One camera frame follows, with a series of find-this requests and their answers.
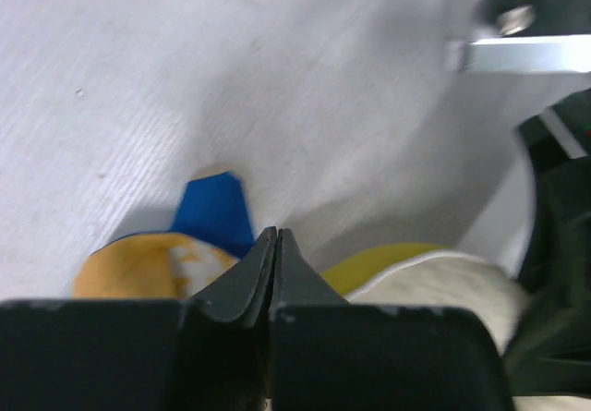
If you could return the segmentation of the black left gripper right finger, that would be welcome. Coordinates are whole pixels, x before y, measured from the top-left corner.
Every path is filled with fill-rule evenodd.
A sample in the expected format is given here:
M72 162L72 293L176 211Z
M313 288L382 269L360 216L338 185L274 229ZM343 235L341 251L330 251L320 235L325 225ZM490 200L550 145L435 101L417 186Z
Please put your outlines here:
M270 306L276 410L511 410L500 356L463 308L353 305L279 232Z

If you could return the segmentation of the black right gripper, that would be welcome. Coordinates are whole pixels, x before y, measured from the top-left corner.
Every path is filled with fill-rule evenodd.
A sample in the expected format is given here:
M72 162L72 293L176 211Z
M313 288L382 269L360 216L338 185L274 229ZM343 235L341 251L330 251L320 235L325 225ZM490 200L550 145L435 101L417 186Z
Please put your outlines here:
M571 158L540 116L518 127L535 220L518 274L532 295L503 360L517 396L590 394L590 157Z

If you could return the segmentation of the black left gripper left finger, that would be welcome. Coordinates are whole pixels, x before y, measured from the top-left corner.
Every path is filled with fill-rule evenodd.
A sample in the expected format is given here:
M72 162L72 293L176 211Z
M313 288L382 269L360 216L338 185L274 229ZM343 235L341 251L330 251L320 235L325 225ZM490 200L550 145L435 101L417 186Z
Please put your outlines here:
M187 300L1 305L5 410L260 410L275 228Z

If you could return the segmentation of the yellow pillowcase with blue lining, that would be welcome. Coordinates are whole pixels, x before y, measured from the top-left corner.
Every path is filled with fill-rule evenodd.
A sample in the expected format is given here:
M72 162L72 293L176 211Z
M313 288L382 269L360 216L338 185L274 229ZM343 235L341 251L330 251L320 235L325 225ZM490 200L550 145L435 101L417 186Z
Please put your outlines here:
M241 179L209 169L186 184L169 229L122 236L90 254L71 295L186 299L229 271L254 242Z

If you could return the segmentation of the cream quilted pillow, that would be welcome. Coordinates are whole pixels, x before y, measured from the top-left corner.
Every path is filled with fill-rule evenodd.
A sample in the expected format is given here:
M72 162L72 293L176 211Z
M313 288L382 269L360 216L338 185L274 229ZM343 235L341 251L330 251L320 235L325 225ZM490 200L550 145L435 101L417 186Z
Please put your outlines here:
M497 265L428 243L363 250L321 273L355 303L457 307L474 312L505 352L528 295Z

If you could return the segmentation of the aluminium front rail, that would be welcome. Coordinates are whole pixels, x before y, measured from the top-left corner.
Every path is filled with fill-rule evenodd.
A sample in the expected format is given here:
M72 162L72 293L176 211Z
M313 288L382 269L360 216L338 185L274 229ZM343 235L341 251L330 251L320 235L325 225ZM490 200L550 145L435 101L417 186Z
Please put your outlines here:
M444 58L448 69L467 73L587 74L590 32L580 35L504 37L522 29L526 10L509 14L501 28L488 21L488 0L445 0Z

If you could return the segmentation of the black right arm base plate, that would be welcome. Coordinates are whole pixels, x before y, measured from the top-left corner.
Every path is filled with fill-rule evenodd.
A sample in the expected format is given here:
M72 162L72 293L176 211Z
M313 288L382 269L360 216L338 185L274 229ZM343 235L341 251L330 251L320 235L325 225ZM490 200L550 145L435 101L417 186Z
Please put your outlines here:
M488 21L498 28L509 14L526 10L522 29L504 31L504 37L580 35L590 32L590 0L488 0Z

